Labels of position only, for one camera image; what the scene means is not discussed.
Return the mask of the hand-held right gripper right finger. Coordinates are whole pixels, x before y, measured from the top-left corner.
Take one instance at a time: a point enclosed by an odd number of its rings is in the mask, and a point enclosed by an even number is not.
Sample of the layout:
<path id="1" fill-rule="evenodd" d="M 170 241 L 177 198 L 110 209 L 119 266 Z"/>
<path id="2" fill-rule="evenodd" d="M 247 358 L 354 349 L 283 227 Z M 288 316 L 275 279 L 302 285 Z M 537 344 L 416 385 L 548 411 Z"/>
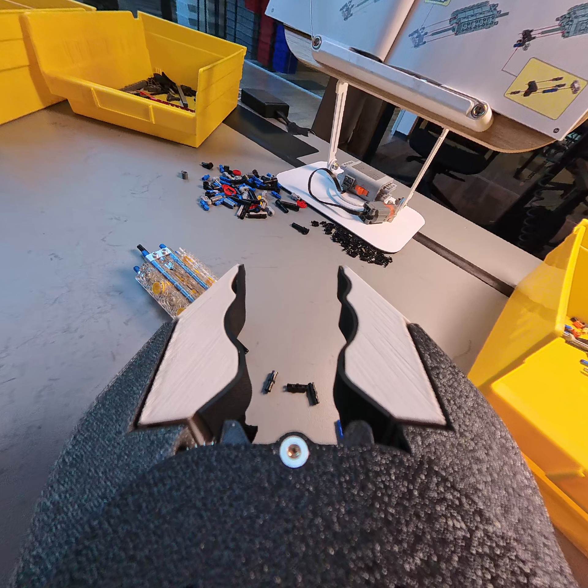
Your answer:
<path id="1" fill-rule="evenodd" d="M 337 299 L 345 342 L 333 397 L 342 430 L 359 421 L 371 430 L 448 427 L 404 315 L 349 267 L 338 268 Z"/>

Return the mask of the heap of black pins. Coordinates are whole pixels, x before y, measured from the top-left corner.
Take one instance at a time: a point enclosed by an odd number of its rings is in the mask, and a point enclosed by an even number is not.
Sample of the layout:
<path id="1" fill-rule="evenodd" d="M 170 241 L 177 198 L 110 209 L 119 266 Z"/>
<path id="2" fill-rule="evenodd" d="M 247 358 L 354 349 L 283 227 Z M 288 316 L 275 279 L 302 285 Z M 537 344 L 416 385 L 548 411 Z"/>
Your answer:
<path id="1" fill-rule="evenodd" d="M 391 255 L 383 253 L 340 224 L 312 220 L 311 226 L 321 228 L 323 233 L 329 236 L 333 243 L 340 245 L 343 252 L 351 258 L 384 268 L 393 262 Z"/>

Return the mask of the black office chair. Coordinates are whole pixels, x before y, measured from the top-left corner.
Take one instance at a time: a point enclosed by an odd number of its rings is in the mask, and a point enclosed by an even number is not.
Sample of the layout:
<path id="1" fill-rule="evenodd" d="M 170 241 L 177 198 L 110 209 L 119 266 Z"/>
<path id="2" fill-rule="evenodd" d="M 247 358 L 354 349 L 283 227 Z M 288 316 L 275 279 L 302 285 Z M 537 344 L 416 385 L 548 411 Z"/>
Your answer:
<path id="1" fill-rule="evenodd" d="M 434 147 L 442 129 L 440 126 L 419 117 L 408 136 L 409 148 L 413 155 L 406 158 L 407 162 L 424 164 Z M 449 132 L 440 145 L 429 169 L 434 175 L 445 175 L 448 178 L 465 181 L 466 176 L 482 173 L 497 157 L 493 151 L 471 139 L 454 132 Z"/>

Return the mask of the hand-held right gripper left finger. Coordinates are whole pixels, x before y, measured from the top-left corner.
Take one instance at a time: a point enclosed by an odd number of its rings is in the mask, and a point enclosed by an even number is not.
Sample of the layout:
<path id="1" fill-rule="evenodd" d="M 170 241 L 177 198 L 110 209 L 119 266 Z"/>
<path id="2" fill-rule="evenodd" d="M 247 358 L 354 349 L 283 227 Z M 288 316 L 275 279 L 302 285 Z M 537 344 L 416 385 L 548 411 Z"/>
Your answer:
<path id="1" fill-rule="evenodd" d="M 174 321 L 138 415 L 138 426 L 185 424 L 191 432 L 221 432 L 237 421 L 244 432 L 252 384 L 245 346 L 246 271 L 235 265 Z"/>

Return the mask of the instruction booklet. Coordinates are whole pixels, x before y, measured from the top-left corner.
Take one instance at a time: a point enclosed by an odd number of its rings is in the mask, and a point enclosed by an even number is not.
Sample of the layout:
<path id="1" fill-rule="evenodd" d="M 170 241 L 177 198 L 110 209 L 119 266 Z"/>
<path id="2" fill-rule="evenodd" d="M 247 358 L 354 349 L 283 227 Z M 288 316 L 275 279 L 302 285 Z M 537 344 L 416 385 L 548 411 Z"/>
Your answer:
<path id="1" fill-rule="evenodd" d="M 587 1 L 269 1 L 311 62 L 471 131 L 587 116 Z"/>

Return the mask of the pile of black red parts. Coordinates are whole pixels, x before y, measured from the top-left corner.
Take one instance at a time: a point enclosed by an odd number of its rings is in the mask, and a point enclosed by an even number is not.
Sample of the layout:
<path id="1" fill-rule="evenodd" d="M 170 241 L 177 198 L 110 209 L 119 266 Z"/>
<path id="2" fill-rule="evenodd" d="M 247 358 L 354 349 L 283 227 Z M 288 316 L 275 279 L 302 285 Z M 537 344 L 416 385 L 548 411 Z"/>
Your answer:
<path id="1" fill-rule="evenodd" d="M 164 72 L 155 72 L 151 77 L 126 85 L 120 90 L 159 104 L 195 112 L 196 90 L 190 86 L 175 83 Z"/>

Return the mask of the small grey motor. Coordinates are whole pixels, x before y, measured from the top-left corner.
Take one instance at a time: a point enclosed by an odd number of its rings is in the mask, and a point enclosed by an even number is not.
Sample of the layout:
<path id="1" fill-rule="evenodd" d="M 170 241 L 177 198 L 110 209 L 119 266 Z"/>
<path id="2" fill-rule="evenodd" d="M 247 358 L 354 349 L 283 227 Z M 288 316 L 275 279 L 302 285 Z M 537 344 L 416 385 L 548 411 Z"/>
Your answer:
<path id="1" fill-rule="evenodd" d="M 364 204 L 359 218 L 364 224 L 384 224 L 392 222 L 403 206 L 404 199 L 389 198 L 386 201 L 372 201 Z"/>

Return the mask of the grey battery box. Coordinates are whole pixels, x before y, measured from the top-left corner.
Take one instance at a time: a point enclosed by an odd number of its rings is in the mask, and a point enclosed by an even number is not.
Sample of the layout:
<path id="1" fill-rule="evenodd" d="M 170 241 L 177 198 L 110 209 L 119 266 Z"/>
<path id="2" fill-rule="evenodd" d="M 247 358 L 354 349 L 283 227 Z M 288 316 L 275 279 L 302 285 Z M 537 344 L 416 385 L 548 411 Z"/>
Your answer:
<path id="1" fill-rule="evenodd" d="M 397 188 L 390 176 L 358 160 L 343 164 L 337 178 L 343 192 L 366 202 L 386 201 Z"/>

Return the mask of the pile of blue black pegs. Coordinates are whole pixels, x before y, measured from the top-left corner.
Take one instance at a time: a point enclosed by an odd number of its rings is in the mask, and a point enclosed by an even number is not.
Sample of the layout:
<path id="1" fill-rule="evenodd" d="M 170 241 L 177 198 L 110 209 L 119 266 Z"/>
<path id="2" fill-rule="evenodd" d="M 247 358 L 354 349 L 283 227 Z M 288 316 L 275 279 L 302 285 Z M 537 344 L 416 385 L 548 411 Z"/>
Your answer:
<path id="1" fill-rule="evenodd" d="M 583 353 L 579 362 L 587 373 L 587 322 L 577 316 L 565 317 L 562 337 L 568 345 Z"/>

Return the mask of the black power adapter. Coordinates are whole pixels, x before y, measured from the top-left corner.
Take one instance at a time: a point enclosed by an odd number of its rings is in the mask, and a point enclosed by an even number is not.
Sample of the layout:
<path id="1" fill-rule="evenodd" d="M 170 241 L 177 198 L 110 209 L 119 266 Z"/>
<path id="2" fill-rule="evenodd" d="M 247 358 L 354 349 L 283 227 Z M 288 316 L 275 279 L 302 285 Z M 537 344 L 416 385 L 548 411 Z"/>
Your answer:
<path id="1" fill-rule="evenodd" d="M 288 120 L 289 105 L 262 89 L 242 88 L 241 103 L 266 119 Z"/>

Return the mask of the white book stand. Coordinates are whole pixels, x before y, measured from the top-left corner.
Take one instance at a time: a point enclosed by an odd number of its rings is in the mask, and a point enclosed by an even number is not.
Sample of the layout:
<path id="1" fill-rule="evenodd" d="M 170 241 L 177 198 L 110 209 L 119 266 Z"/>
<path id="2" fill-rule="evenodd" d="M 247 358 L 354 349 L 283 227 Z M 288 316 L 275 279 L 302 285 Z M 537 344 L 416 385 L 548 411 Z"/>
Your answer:
<path id="1" fill-rule="evenodd" d="M 359 217 L 350 215 L 347 211 L 337 211 L 336 208 L 325 205 L 325 203 L 345 203 L 335 196 L 334 186 L 329 183 L 330 177 L 324 173 L 324 169 L 330 168 L 333 173 L 340 174 L 338 167 L 342 164 L 336 161 L 337 142 L 339 131 L 342 125 L 343 110 L 345 99 L 348 92 L 348 86 L 352 85 L 364 92 L 380 98 L 401 109 L 411 111 L 417 116 L 430 121 L 442 128 L 441 138 L 437 140 L 433 147 L 432 154 L 425 160 L 424 170 L 428 171 L 434 155 L 436 155 L 442 140 L 445 139 L 449 132 L 454 132 L 467 139 L 473 140 L 493 151 L 518 153 L 532 151 L 541 148 L 555 141 L 549 141 L 546 135 L 525 128 L 522 124 L 516 123 L 501 115 L 493 122 L 487 131 L 471 131 L 467 128 L 460 127 L 456 123 L 438 118 L 429 111 L 416 110 L 411 108 L 410 104 L 395 98 L 389 97 L 379 92 L 377 89 L 362 85 L 360 83 L 350 82 L 347 78 L 335 75 L 332 70 L 318 67 L 311 62 L 310 38 L 296 31 L 285 27 L 286 40 L 290 50 L 294 55 L 308 64 L 309 66 L 324 71 L 330 76 L 338 79 L 336 85 L 336 98 L 334 107 L 333 129 L 331 132 L 329 155 L 327 161 L 320 161 L 315 164 L 309 164 L 302 168 L 301 172 L 288 172 L 278 177 L 286 180 L 287 187 L 293 187 L 299 192 L 303 200 L 316 211 L 330 217 L 333 221 L 341 224 L 346 229 L 364 239 L 372 246 L 386 253 L 396 253 L 400 251 L 410 239 L 424 225 L 424 219 L 420 213 L 412 209 L 408 202 L 416 191 L 417 180 L 408 192 L 407 187 L 398 186 L 392 194 L 392 198 L 404 199 L 403 206 L 398 215 L 390 223 L 384 224 L 364 224 Z"/>

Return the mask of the pile of mixed brick parts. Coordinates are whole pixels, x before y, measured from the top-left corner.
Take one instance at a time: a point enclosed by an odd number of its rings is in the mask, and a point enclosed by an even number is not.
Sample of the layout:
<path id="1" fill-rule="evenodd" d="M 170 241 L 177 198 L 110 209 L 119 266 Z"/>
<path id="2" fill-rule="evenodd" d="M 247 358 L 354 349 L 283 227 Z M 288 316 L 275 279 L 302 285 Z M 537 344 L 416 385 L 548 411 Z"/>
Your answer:
<path id="1" fill-rule="evenodd" d="M 286 188 L 271 173 L 249 173 L 219 165 L 218 175 L 202 176 L 203 193 L 199 205 L 204 211 L 225 207 L 240 220 L 265 220 L 281 211 L 284 214 L 307 208 L 307 203 Z"/>

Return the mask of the yellow plastic bin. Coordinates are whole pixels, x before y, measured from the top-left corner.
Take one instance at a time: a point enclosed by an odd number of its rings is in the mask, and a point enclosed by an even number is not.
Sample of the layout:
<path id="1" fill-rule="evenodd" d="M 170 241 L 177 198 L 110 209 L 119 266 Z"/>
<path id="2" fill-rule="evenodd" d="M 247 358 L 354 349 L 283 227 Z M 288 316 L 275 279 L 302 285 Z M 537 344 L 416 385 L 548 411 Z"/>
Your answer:
<path id="1" fill-rule="evenodd" d="M 563 337 L 587 322 L 587 220 L 515 288 L 469 379 L 504 421 L 554 526 L 587 555 L 587 373 Z"/>
<path id="2" fill-rule="evenodd" d="M 143 12 L 25 14 L 49 90 L 76 114 L 193 148 L 238 105 L 246 47 Z M 187 109 L 123 92 L 164 73 L 195 90 Z"/>
<path id="3" fill-rule="evenodd" d="M 27 11 L 96 11 L 78 1 L 1 1 L 1 124 L 62 102 L 40 71 L 25 29 Z"/>

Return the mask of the grey desk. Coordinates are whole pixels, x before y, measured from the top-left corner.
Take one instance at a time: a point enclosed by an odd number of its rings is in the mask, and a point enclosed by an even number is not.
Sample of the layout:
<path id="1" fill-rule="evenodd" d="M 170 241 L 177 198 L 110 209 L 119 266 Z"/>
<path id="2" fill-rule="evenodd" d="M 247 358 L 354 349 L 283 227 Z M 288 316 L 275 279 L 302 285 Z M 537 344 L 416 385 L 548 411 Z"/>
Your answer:
<path id="1" fill-rule="evenodd" d="M 330 393 L 345 342 L 338 328 L 337 270 L 349 266 L 464 373 L 507 302 L 540 261 L 427 199 L 412 198 L 423 235 L 489 274 L 411 240 L 386 268 L 349 257 L 319 228 L 322 217 L 276 211 L 240 220 L 205 212 L 201 162 L 261 174 L 324 159 L 283 158 L 222 124 L 190 148 L 76 115 L 66 102 L 1 125 L 1 587 L 8 587 L 48 474 L 87 408 L 168 320 L 135 280 L 136 246 L 182 247 L 221 277 L 246 268 L 246 323 L 254 387 L 247 422 L 256 442 L 286 431 L 333 442 Z M 178 177 L 187 171 L 189 181 Z M 267 375 L 275 386 L 263 394 Z M 319 404 L 287 393 L 315 384 Z"/>

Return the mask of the transparent brick engine model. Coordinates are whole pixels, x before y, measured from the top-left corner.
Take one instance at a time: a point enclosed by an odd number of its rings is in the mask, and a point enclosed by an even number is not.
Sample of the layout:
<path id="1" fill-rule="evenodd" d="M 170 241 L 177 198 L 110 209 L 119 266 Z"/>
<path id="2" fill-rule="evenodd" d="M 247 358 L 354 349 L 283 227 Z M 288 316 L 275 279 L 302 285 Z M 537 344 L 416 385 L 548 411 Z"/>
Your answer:
<path id="1" fill-rule="evenodd" d="M 152 252 L 142 245 L 137 249 L 143 261 L 134 267 L 136 282 L 172 319 L 217 281 L 217 276 L 185 249 L 174 250 L 164 244 Z"/>

